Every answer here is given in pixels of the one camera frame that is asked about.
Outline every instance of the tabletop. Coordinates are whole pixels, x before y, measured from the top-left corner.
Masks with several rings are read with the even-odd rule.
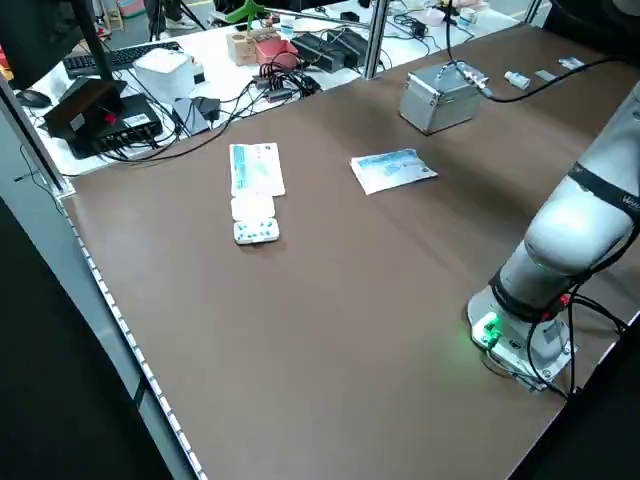
[[[454,55],[501,96],[518,93],[506,70],[599,57],[524,26]],[[173,161],[74,180],[65,206],[209,478],[504,478],[561,407],[484,368],[465,305],[640,73],[603,65],[427,137],[396,109],[407,72],[445,60],[237,122]],[[281,238],[241,248],[228,145],[260,142],[280,151]],[[401,148],[440,176],[366,196],[350,159]],[[632,248],[584,293],[628,320],[639,271]],[[575,323],[581,384],[615,334],[583,310]]]
[[[349,0],[346,2],[336,3],[326,7],[327,15],[338,18],[341,12],[354,11],[360,16],[362,22],[368,22],[371,18],[371,8],[365,9],[358,5],[356,0]],[[469,26],[466,30],[471,32],[477,37],[487,35],[504,28],[508,28],[514,25],[516,21],[511,17],[500,14],[493,10],[487,9],[479,13],[478,22]],[[394,66],[401,65],[416,58],[420,58],[430,52],[436,52],[445,45],[445,33],[444,27],[431,27],[429,29],[429,35],[432,38],[425,39],[426,46],[418,40],[407,40],[408,35],[401,29],[406,30],[405,27],[394,26],[393,23],[388,23],[386,26],[383,49],[389,55]],[[335,28],[335,23],[320,21],[299,19],[296,21],[295,28],[297,31],[318,31],[327,28]],[[363,37],[368,38],[368,31],[364,29],[355,29]],[[175,38],[185,52],[193,55],[193,57],[204,66],[205,77],[207,81],[200,85],[191,92],[192,98],[198,96],[204,96],[208,98],[217,98],[220,100],[232,99],[238,96],[242,89],[251,81],[253,75],[258,73],[258,67],[256,65],[238,67],[229,58],[227,50],[226,37],[229,33],[236,32],[234,27],[224,27],[206,32],[197,32],[190,35],[184,35]],[[462,43],[468,40],[470,37],[467,33],[452,28],[451,30],[451,42],[454,45]],[[382,56],[382,61],[386,67],[389,66],[387,57]],[[136,93],[142,93],[141,87],[132,79],[133,70],[130,71],[118,71],[114,72],[114,76],[127,80],[130,85],[123,92],[124,96],[133,95]],[[342,85],[351,82],[360,76],[355,71],[349,69],[341,69],[338,72],[329,74],[321,70],[310,70],[310,75],[314,77],[323,89],[327,90],[338,85]],[[40,91],[51,98],[58,98],[59,94],[55,94],[56,87],[60,84],[69,85],[71,81],[68,79],[62,62],[58,64],[46,77],[41,79],[34,85],[34,89]],[[258,91],[255,90],[252,95],[256,97]],[[238,104],[239,108],[243,108],[251,102],[251,96],[245,95]],[[266,101],[259,101],[253,108],[253,111],[260,112],[277,106],[278,104],[270,104]],[[223,104],[225,107],[231,107],[232,104]],[[167,137],[173,131],[173,122],[165,118],[165,115],[157,108],[153,107],[158,116],[163,118],[164,131],[159,136],[160,138]],[[25,109],[29,118],[35,125],[40,125],[43,120],[42,116],[46,113],[46,110],[33,110]],[[228,115],[221,114],[217,124],[226,121]],[[71,153],[67,143],[59,138],[51,138],[40,128],[36,128],[36,131],[40,135],[42,142],[44,143],[47,151],[51,155],[56,166],[61,173],[76,176],[82,175],[113,163],[114,160],[106,156],[93,156],[86,159],[77,159]],[[136,148],[135,151],[127,152],[133,156],[136,153],[140,153],[144,149]]]

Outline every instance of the computer mouse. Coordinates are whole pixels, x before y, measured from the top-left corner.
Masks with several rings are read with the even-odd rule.
[[[23,107],[46,108],[51,106],[51,99],[44,93],[35,90],[22,90],[16,94],[16,98]]]

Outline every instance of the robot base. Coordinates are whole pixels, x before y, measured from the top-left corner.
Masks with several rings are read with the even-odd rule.
[[[467,306],[471,324],[471,338],[483,350],[488,350],[490,334],[485,328],[494,323],[501,333],[498,343],[491,349],[491,356],[507,371],[517,373],[518,378],[536,390],[543,390],[531,368],[527,355],[527,336],[531,324],[507,313],[495,299],[491,287],[474,295]],[[548,382],[560,373],[571,359],[569,330],[558,315],[553,320],[541,322],[531,339],[531,357],[538,373]]]

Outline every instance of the white desk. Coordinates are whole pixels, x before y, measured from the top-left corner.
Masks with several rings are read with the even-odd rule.
[[[338,18],[341,12],[352,11],[360,16],[361,22],[365,23],[369,22],[371,19],[371,10],[372,9],[370,8],[364,9],[360,7],[356,0],[340,2],[326,7],[327,14],[331,17]],[[475,35],[476,37],[482,37],[490,33],[511,27],[516,23],[517,22],[511,17],[487,9],[479,13],[477,24],[465,28],[469,32],[473,33],[473,35]],[[296,31],[317,31],[333,27],[336,27],[335,23],[324,22],[320,20],[300,19],[296,21]],[[367,30],[354,30],[356,30],[365,38],[368,37]],[[207,81],[200,85],[196,85],[196,88],[190,95],[191,97],[203,96],[209,98],[219,98],[223,101],[232,99],[234,97],[237,97],[242,89],[247,85],[247,83],[251,81],[253,75],[256,75],[258,73],[257,65],[237,67],[229,58],[227,52],[226,36],[228,33],[234,31],[234,27],[230,26],[208,30],[206,32],[197,32],[191,35],[177,37],[175,39],[182,46],[185,52],[193,55],[195,59],[204,66],[205,77]],[[428,35],[431,35],[435,38],[435,42],[431,38],[425,39],[425,42],[431,49],[430,53],[438,52],[441,48],[444,48],[446,46],[444,26],[430,27]],[[427,47],[425,47],[425,45],[420,41],[403,40],[402,38],[406,39],[408,35],[389,23],[387,23],[386,26],[385,37],[386,38],[383,41],[382,48],[391,58],[393,66],[410,62],[429,53]],[[469,37],[466,33],[455,27],[451,27],[452,45],[463,43],[468,38]],[[388,67],[389,62],[384,54],[381,56],[381,60],[384,65]],[[359,78],[359,75],[356,72],[346,68],[333,74],[325,73],[316,69],[309,69],[305,73],[312,76],[325,90],[334,88],[338,85],[343,85],[355,80],[356,78]],[[114,76],[121,76],[124,80],[127,80],[128,83],[136,90],[141,90],[140,86],[135,82],[135,80],[131,80],[129,78],[130,75],[131,71],[114,72]],[[47,76],[36,83],[33,88],[46,95],[49,95],[52,99],[57,98],[57,95],[53,94],[53,91],[55,90],[54,84],[56,81],[59,83],[60,79],[63,79],[63,81],[67,82],[68,84],[72,83],[72,81],[68,79],[62,63],[58,64]],[[130,87],[127,87],[123,92],[123,95],[132,95],[134,93],[138,93],[138,91],[132,90]],[[251,92],[251,95],[253,97],[256,97],[258,94],[259,92],[255,89],[253,89],[253,91]],[[250,102],[251,98],[249,97],[249,95],[244,95],[244,97],[239,102],[239,107],[242,108],[248,105]],[[253,111],[260,112],[269,108],[273,108],[277,105],[278,104],[269,104],[265,100],[261,100],[255,104]],[[225,109],[225,107],[231,109],[233,108],[233,106],[234,104],[227,103],[226,105],[223,104],[221,108],[223,110]],[[42,122],[42,120],[37,120],[36,118],[31,117],[29,109],[26,109],[26,112],[27,115],[29,115],[30,118],[33,119],[34,123],[39,125]],[[34,110],[34,113],[36,113],[38,117],[44,115],[45,112],[46,110],[44,109]],[[227,118],[227,115],[221,114],[220,119],[218,120],[218,124],[224,122]],[[166,124],[165,132],[163,132],[162,136],[166,137],[172,131],[173,124],[166,118],[166,116],[164,119],[164,123]],[[49,154],[53,158],[53,161],[56,163],[58,169],[65,175],[83,175],[99,168],[103,168],[104,166],[112,162],[112,160],[109,160],[106,157],[89,157],[83,160],[78,160],[71,154],[71,151],[69,150],[69,147],[65,141],[49,137],[41,129],[36,128],[36,131],[41,136],[45,147],[49,151]],[[127,150],[127,153],[131,152],[133,154],[143,151],[143,149]]]

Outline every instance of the red box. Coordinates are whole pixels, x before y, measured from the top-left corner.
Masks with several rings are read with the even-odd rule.
[[[5,57],[2,47],[0,47],[0,65],[9,70],[9,62],[7,62],[7,57]]]
[[[285,67],[295,68],[298,65],[298,49],[288,40],[282,38],[270,38],[256,45],[256,56],[260,65],[275,63]]]

